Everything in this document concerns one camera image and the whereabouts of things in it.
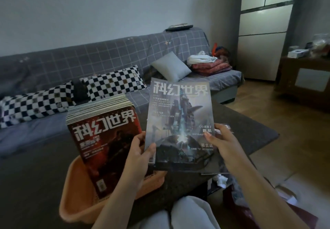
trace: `magazine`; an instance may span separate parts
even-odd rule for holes
[[[223,161],[204,138],[214,135],[208,82],[151,79],[145,149],[156,143],[154,170],[217,173]]]
[[[99,198],[116,187],[133,137],[142,132],[125,94],[70,109],[66,124]]]

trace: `hand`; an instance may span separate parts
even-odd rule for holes
[[[221,135],[216,134],[214,137],[205,132],[204,137],[209,143],[219,149],[227,169],[230,173],[236,175],[242,167],[251,164],[251,162],[236,137],[225,125],[215,123],[214,127],[221,131]]]
[[[139,145],[141,141],[144,141],[145,137],[146,132],[143,131],[133,138],[125,167],[120,177],[122,181],[126,184],[133,185],[137,190],[142,187],[143,179],[148,170],[149,159],[156,151],[156,144],[152,143],[145,152],[142,152]]]

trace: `gray sofa cover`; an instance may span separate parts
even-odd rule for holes
[[[104,74],[138,65],[140,75],[150,85],[151,77],[163,78],[150,64],[173,51],[180,60],[200,51],[209,52],[208,40],[200,28],[126,37],[99,43],[65,47],[42,52],[0,57],[0,98],[37,92],[72,80],[77,104],[87,101],[79,78]],[[209,77],[191,73],[183,81],[208,81],[211,90],[239,86],[241,72],[231,70]],[[127,93],[138,113],[148,109],[150,88]],[[31,146],[46,145],[68,133],[66,113],[0,129],[0,157]]]

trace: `orange object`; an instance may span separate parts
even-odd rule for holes
[[[166,173],[154,171],[152,175],[147,176],[135,199],[161,187]],[[81,157],[78,156],[70,164],[65,178],[59,214],[66,222],[82,221],[86,224],[92,224],[99,216],[110,195],[103,199],[98,198],[86,166]]]
[[[214,46],[212,48],[212,56],[214,57],[214,55],[216,54],[216,48],[218,47],[217,43],[214,43]]]

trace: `red magazine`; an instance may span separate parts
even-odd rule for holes
[[[112,193],[135,135],[142,132],[133,106],[68,125],[99,198]]]

